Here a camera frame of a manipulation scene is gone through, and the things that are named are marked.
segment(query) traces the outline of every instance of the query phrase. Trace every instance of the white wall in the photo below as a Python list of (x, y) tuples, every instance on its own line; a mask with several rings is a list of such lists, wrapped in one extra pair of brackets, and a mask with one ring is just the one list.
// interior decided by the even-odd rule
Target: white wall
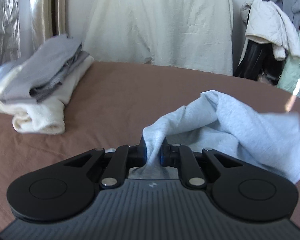
[[(244, 45), (245, 26), (240, 17), (240, 7), (250, 0), (233, 0), (234, 24), (232, 33), (234, 68), (238, 66)], [(66, 26), (70, 36), (82, 40), (87, 18), (94, 0), (66, 0)]]

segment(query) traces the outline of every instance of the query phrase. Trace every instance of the stack of folded clothes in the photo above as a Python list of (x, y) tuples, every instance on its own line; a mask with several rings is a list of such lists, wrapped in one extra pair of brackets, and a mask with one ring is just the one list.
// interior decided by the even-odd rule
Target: stack of folded clothes
[(64, 106), (93, 61), (80, 41), (50, 38), (0, 81), (0, 112), (20, 133), (63, 133)]

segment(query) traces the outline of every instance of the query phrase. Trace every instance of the brown bedsheet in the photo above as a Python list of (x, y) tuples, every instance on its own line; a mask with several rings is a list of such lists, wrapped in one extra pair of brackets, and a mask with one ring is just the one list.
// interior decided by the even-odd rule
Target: brown bedsheet
[[(14, 219), (6, 200), (14, 179), (95, 147), (138, 143), (144, 127), (207, 90), (227, 93), (259, 112), (284, 112), (290, 97), (266, 84), (196, 70), (94, 63), (65, 109), (63, 135), (18, 134), (12, 117), (0, 114), (0, 231)], [(293, 110), (300, 113), (299, 100)], [(300, 226), (300, 199), (292, 219)]]

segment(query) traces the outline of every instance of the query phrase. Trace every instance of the ribbed surface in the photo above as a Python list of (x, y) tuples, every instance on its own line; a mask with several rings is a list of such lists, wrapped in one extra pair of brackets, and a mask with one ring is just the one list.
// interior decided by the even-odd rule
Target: ribbed surface
[(118, 189), (103, 190), (82, 214), (70, 220), (35, 225), (17, 220), (4, 240), (300, 240), (288, 220), (270, 224), (236, 221), (216, 209), (202, 191), (179, 180), (127, 179)]

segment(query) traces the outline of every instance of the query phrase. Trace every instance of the cream folded garment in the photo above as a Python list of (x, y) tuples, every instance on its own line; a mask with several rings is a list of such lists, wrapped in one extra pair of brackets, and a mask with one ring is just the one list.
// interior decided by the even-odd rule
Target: cream folded garment
[[(69, 103), (73, 90), (93, 62), (94, 58), (88, 56), (67, 76), (63, 84), (41, 103), (5, 105), (0, 101), (0, 113), (13, 115), (12, 125), (19, 133), (64, 133), (65, 105)], [(0, 93), (21, 71), (25, 63), (15, 67), (0, 81)]]

